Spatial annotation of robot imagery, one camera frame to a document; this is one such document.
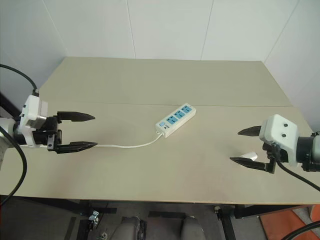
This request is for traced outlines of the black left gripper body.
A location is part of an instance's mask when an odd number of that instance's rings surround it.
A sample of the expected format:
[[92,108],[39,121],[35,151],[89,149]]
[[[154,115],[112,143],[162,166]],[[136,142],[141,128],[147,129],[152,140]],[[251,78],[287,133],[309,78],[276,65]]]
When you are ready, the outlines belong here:
[[47,117],[44,124],[32,132],[35,143],[47,146],[48,151],[58,151],[62,144],[62,130],[59,129],[61,123],[58,115]]

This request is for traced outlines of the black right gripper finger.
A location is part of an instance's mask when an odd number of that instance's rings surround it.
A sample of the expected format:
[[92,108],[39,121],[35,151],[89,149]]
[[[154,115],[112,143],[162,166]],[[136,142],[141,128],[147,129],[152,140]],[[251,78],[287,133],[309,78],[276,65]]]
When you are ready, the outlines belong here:
[[253,161],[246,157],[230,157],[229,159],[246,168],[268,172],[268,163]]
[[260,135],[261,127],[261,125],[258,125],[245,128],[240,130],[237,134],[240,136],[258,137]]

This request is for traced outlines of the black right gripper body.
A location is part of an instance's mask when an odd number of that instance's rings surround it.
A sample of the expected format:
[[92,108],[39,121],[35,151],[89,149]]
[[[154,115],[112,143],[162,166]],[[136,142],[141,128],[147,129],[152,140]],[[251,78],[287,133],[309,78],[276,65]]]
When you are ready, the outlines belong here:
[[269,159],[269,163],[266,165],[266,171],[273,174],[275,172],[277,160],[280,158],[280,146],[276,143],[272,143],[271,145],[264,143],[262,149],[266,151],[267,158]]

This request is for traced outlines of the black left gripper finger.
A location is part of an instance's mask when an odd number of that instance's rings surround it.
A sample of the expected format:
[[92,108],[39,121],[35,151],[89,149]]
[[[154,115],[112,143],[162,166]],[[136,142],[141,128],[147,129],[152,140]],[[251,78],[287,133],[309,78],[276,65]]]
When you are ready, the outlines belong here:
[[76,141],[70,142],[69,144],[58,144],[54,147],[54,151],[57,154],[67,154],[67,153],[77,153],[90,148],[93,148],[97,145],[96,142],[89,141]]
[[56,117],[58,121],[85,122],[95,120],[96,118],[90,114],[76,111],[58,111]]

